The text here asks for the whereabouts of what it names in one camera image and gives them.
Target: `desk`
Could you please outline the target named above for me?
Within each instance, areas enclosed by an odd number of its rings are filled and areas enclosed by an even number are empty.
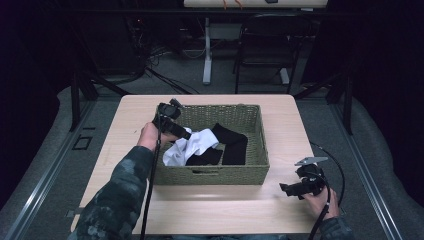
[[[238,2],[243,8],[325,8],[328,0],[278,0],[277,3],[268,4],[265,0],[239,0]],[[225,0],[227,8],[240,8],[235,0]],[[224,0],[184,0],[184,7],[186,8],[224,8]],[[212,54],[210,49],[210,28],[209,18],[205,21],[205,67],[203,70],[203,84],[209,85],[211,83],[211,71],[212,71]],[[287,72],[284,69],[281,72],[283,82],[286,80]]]
[[[117,109],[81,200],[83,208],[109,180],[115,165],[137,143],[140,129],[170,95],[125,96]],[[264,184],[158,186],[153,188],[146,234],[307,233],[314,219],[307,203],[287,197],[279,183],[299,182],[294,163],[313,156],[290,95],[181,95],[184,105],[259,104],[270,169]],[[78,215],[71,230],[75,228]],[[140,218],[133,231],[141,232]]]

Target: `gray carpet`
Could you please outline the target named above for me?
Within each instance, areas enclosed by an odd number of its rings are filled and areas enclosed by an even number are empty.
[[[212,83],[209,86],[202,84],[203,57],[192,59],[184,55],[165,54],[159,58],[159,62],[156,61],[157,59],[155,60],[158,65],[152,66],[152,68],[164,76],[172,76],[190,85],[200,94],[232,94],[234,75],[231,74],[233,67],[231,54],[231,51],[221,52],[219,49],[214,51]],[[300,65],[304,65],[305,61],[305,59],[301,59]],[[302,90],[298,83],[301,72],[302,69],[299,68],[292,93]],[[134,94],[178,94],[167,84],[147,74],[137,81],[119,86]],[[69,211],[75,210],[79,205],[119,103],[119,97],[109,89],[102,86],[97,86],[97,89],[101,97],[94,103],[90,114],[76,132],[77,136],[91,138],[91,142],[86,150],[72,150],[76,142],[74,136],[70,149],[64,155],[63,165],[61,165],[54,184],[48,189],[48,194],[43,199],[34,219],[29,220],[28,228],[24,229],[21,234],[23,239],[65,239],[69,234],[72,222],[72,212]],[[376,214],[376,206],[361,180],[355,155],[352,153],[343,130],[337,124],[339,119],[334,113],[334,107],[327,105],[322,98],[325,92],[325,89],[318,91],[308,99],[297,101],[297,104],[310,141],[330,152],[343,167],[346,175],[346,192],[342,208],[346,212],[348,222],[357,239],[400,239],[387,237],[386,228],[383,227],[379,215]],[[18,218],[25,202],[51,162],[57,158],[61,146],[70,138],[68,133],[71,123],[69,89],[65,89],[59,94],[59,98],[61,109],[52,130],[21,184],[0,212],[0,236],[2,239],[13,228],[12,225]],[[83,103],[85,106],[90,105],[84,100]],[[382,195],[383,203],[387,204],[401,236],[403,239],[421,239],[424,236],[422,228],[424,226],[424,210],[406,195],[401,183],[394,176],[390,151],[381,133],[365,109],[356,101],[353,105],[352,128],[354,132],[352,138],[360,149]],[[326,156],[320,149],[316,147],[312,147],[312,149],[316,156]],[[332,161],[327,161],[320,166],[324,169],[330,185],[339,192],[341,178],[336,165]],[[290,237],[294,240],[305,239],[306,235],[290,235]]]

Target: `gray floor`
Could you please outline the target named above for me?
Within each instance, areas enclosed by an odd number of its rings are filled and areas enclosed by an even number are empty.
[[[153,62],[158,64],[151,67],[164,76],[190,85],[200,94],[232,94],[232,47],[231,44],[220,43],[214,49],[212,83],[208,86],[202,84],[204,56],[189,58],[183,54],[165,53],[155,58]],[[300,59],[301,67],[294,79],[292,94],[303,89],[299,79],[307,53],[308,46]],[[255,77],[250,81],[272,77],[269,73],[258,71],[245,71],[243,74],[244,77]],[[178,95],[167,84],[147,74],[119,86],[134,94]],[[59,94],[61,108],[54,126],[0,212],[2,239],[64,239],[69,234],[72,211],[78,207],[119,104],[115,93],[102,86],[97,86],[97,89],[100,93],[98,101],[86,102],[82,98],[83,122],[73,134],[68,132],[71,126],[70,89]],[[251,90],[249,86],[243,86],[243,89]],[[326,89],[322,89],[298,100],[297,104],[310,141],[330,152],[343,167],[346,192],[342,208],[357,239],[422,239],[424,209],[408,197],[394,176],[390,151],[375,123],[362,105],[354,101],[354,135],[347,135],[340,126],[339,106],[327,105],[323,98],[325,93]],[[72,150],[80,134],[91,138],[91,143],[87,150]],[[320,149],[313,146],[312,149],[316,156],[326,156]],[[341,179],[336,165],[328,161],[322,167],[330,185],[340,191]],[[43,180],[51,184],[41,184]],[[31,196],[40,202],[28,201]],[[292,239],[305,239],[306,236],[290,235]]]

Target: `camera mount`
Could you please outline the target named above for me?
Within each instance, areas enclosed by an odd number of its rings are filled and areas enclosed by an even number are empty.
[[[301,179],[300,183],[287,185],[280,183],[281,190],[286,192],[287,196],[297,196],[302,200],[303,194],[312,193],[318,195],[325,186],[325,176],[321,168],[315,163],[327,160],[327,157],[307,157],[297,162],[295,166],[300,166],[296,173]]]
[[[177,99],[172,98],[170,104],[160,103],[153,124],[163,133],[169,132],[178,138],[190,139],[191,134],[174,121],[181,115],[179,108],[184,108]]]

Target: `woven basket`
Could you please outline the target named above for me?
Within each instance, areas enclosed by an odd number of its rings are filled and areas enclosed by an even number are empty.
[[[216,123],[248,138],[246,165],[165,166],[159,154],[155,184],[158,185],[261,185],[269,170],[261,111],[258,105],[189,105],[176,121],[193,132],[212,129]],[[217,149],[224,150],[219,144]]]

